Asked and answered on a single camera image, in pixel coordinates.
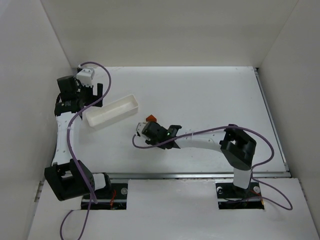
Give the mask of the right aluminium rail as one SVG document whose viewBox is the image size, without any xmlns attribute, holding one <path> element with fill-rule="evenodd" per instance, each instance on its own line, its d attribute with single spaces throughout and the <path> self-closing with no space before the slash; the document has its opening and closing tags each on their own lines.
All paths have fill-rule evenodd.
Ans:
<svg viewBox="0 0 320 240">
<path fill-rule="evenodd" d="M 255 73 L 255 76 L 256 76 L 256 79 L 257 79 L 257 83 L 258 83 L 258 86 L 259 86 L 259 89 L 260 89 L 260 92 L 261 92 L 261 95 L 262 95 L 262 98 L 263 98 L 263 101 L 264 101 L 264 104 L 265 104 L 265 107 L 266 107 L 266 110 L 267 110 L 267 113 L 268 113 L 268 117 L 269 117 L 269 120 L 270 120 L 270 123 L 271 123 L 271 126 L 272 126 L 272 130 L 273 130 L 273 134 L 274 134 L 275 139 L 276 139 L 277 149 L 280 152 L 280 155 L 281 155 L 285 170 L 287 172 L 289 172 L 289 175 L 291 175 L 291 171 L 289 169 L 289 166 L 288 166 L 288 163 L 287 163 L 287 160 L 286 160 L 286 157 L 285 157 L 285 154 L 284 154 L 284 151 L 283 151 L 280 139 L 279 139 L 279 135 L 278 135 L 275 123 L 274 123 L 274 119 L 273 119 L 272 113 L 270 111 L 270 108 L 269 108 L 269 105 L 268 105 L 268 101 L 267 101 L 267 98 L 266 98 L 266 95 L 265 95 L 265 92 L 264 92 L 264 89 L 263 89 L 263 86 L 262 86 L 262 83 L 261 83 L 261 80 L 260 80 L 259 69 L 257 67 L 253 67 L 253 70 L 254 70 L 254 73 Z"/>
</svg>

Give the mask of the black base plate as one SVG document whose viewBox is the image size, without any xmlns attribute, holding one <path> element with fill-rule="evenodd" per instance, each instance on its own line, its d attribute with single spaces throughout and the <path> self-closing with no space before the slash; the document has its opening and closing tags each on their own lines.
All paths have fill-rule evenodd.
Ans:
<svg viewBox="0 0 320 240">
<path fill-rule="evenodd" d="M 219 201 L 243 200 L 255 196 L 258 197 L 261 193 L 260 185 L 257 182 L 251 182 L 247 189 L 237 187 L 232 182 L 216 182 L 215 187 Z"/>
<path fill-rule="evenodd" d="M 95 196 L 99 202 L 110 202 L 115 194 L 114 202 L 126 202 L 128 195 L 128 182 L 112 182 L 111 190 L 101 188 L 96 190 Z"/>
</svg>

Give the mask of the aluminium rail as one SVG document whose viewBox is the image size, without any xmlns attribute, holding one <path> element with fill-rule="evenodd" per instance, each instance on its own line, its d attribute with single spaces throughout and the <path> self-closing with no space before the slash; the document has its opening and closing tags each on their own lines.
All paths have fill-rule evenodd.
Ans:
<svg viewBox="0 0 320 240">
<path fill-rule="evenodd" d="M 111 179 L 231 179 L 233 173 L 109 173 Z M 286 172 L 255 172 L 254 178 L 291 178 L 291 173 Z"/>
<path fill-rule="evenodd" d="M 259 69 L 257 67 L 253 67 L 253 70 L 254 70 L 254 73 L 255 73 L 255 76 L 256 76 L 256 79 L 257 79 L 257 83 L 258 83 L 258 86 L 259 86 L 259 89 L 260 89 L 260 92 L 261 92 L 261 95 L 262 95 L 262 98 L 263 98 L 263 101 L 264 101 L 264 104 L 265 104 L 265 107 L 266 107 L 266 110 L 267 110 L 267 113 L 268 113 L 268 117 L 269 117 L 269 120 L 270 120 L 270 123 L 271 123 L 271 126 L 272 126 L 272 130 L 273 130 L 273 134 L 274 134 L 275 139 L 276 139 L 277 149 L 280 152 L 280 155 L 281 155 L 285 170 L 287 172 L 289 172 L 289 175 L 291 175 L 291 171 L 289 169 L 289 166 L 288 166 L 288 163 L 287 163 L 287 160 L 286 160 L 286 157 L 285 157 L 285 154 L 284 154 L 284 151 L 283 151 L 280 139 L 279 139 L 279 135 L 278 135 L 275 123 L 274 123 L 274 119 L 273 119 L 272 113 L 270 111 L 270 108 L 269 108 L 269 105 L 268 105 L 268 101 L 267 101 L 267 98 L 266 98 L 266 95 L 265 95 L 265 92 L 264 92 L 264 89 L 263 89 L 263 86 L 262 86 L 262 83 L 261 83 L 261 80 L 260 80 Z"/>
</svg>

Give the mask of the white plastic tray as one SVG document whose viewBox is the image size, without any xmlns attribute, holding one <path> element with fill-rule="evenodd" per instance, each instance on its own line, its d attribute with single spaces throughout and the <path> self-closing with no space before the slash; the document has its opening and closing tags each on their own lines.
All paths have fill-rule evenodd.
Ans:
<svg viewBox="0 0 320 240">
<path fill-rule="evenodd" d="M 133 116 L 138 110 L 139 104 L 130 94 L 99 109 L 89 110 L 85 116 L 89 126 L 99 130 Z"/>
</svg>

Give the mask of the front aluminium rail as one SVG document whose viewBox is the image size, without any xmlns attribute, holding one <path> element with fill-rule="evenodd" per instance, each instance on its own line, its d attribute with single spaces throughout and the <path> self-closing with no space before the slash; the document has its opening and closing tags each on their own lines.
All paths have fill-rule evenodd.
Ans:
<svg viewBox="0 0 320 240">
<path fill-rule="evenodd" d="M 231 179 L 233 173 L 109 173 L 111 179 Z M 254 178 L 291 178 L 291 173 L 286 172 L 255 172 Z"/>
</svg>

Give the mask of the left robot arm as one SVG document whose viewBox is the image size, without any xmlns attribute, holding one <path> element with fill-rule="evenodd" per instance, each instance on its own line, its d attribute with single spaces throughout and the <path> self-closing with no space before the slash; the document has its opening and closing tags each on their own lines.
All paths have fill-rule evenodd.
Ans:
<svg viewBox="0 0 320 240">
<path fill-rule="evenodd" d="M 89 195 L 96 203 L 96 191 L 111 187 L 106 173 L 92 173 L 76 157 L 83 110 L 103 105 L 103 84 L 97 85 L 94 94 L 93 78 L 92 74 L 78 73 L 57 79 L 60 91 L 54 108 L 57 140 L 52 163 L 45 168 L 44 176 L 59 201 Z"/>
</svg>

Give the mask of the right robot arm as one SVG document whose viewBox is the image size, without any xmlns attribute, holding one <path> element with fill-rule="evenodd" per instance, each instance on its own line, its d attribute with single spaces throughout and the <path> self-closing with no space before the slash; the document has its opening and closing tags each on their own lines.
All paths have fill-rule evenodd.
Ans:
<svg viewBox="0 0 320 240">
<path fill-rule="evenodd" d="M 145 138 L 145 143 L 160 145 L 163 150 L 196 148 L 212 150 L 224 155 L 233 167 L 233 186 L 236 190 L 247 190 L 250 186 L 253 157 L 257 142 L 245 131 L 238 128 L 219 129 L 214 133 L 196 134 L 192 129 L 171 125 L 168 129 L 157 122 L 140 122 L 136 131 Z"/>
</svg>

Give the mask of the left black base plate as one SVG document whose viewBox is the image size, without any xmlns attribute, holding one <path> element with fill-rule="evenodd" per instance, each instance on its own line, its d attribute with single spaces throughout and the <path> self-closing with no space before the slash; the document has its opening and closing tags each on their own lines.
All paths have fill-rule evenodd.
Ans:
<svg viewBox="0 0 320 240">
<path fill-rule="evenodd" d="M 128 182 L 112 182 L 111 190 L 101 188 L 96 190 L 95 196 L 99 202 L 110 202 L 115 194 L 114 202 L 126 202 L 128 195 Z"/>
</svg>

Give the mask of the orange triangular wood block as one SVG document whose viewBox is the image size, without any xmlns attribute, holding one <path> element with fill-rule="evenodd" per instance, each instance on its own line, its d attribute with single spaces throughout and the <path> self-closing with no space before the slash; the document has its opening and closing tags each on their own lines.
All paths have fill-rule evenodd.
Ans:
<svg viewBox="0 0 320 240">
<path fill-rule="evenodd" d="M 157 122 L 157 118 L 154 117 L 152 114 L 149 115 L 146 119 L 147 122 Z"/>
</svg>

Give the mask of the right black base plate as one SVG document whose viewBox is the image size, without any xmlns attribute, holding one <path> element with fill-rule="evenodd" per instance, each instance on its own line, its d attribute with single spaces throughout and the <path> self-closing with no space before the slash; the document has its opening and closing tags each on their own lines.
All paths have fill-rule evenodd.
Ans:
<svg viewBox="0 0 320 240">
<path fill-rule="evenodd" d="M 247 189 L 237 187 L 232 182 L 216 182 L 215 187 L 219 201 L 243 200 L 255 196 L 258 197 L 261 193 L 260 185 L 257 182 L 251 182 Z"/>
</svg>

